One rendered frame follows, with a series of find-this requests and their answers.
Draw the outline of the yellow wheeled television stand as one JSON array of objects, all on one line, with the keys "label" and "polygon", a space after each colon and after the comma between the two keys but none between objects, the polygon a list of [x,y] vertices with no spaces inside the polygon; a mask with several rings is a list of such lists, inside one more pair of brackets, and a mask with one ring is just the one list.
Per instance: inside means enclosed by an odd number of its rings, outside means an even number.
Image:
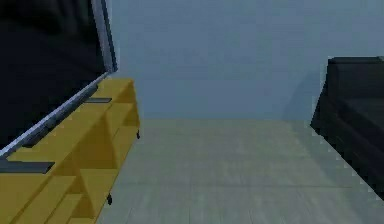
[{"label": "yellow wheeled television stand", "polygon": [[45,173],[0,173],[0,224],[96,224],[135,139],[134,81],[108,78],[85,103],[31,148],[8,162],[51,162]]}]

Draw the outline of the black flat television set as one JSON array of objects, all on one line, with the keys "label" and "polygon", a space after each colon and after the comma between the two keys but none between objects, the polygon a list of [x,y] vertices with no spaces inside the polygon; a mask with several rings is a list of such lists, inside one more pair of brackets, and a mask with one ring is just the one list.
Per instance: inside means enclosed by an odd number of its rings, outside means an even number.
[{"label": "black flat television set", "polygon": [[107,0],[0,0],[0,173],[47,173],[9,161],[35,146],[118,70]]}]

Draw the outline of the black sofa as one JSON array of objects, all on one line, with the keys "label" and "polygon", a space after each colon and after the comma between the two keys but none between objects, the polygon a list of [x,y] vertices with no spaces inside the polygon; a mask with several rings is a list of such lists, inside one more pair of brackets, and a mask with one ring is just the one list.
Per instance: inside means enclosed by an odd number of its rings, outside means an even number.
[{"label": "black sofa", "polygon": [[384,57],[333,57],[310,126],[384,200]]}]

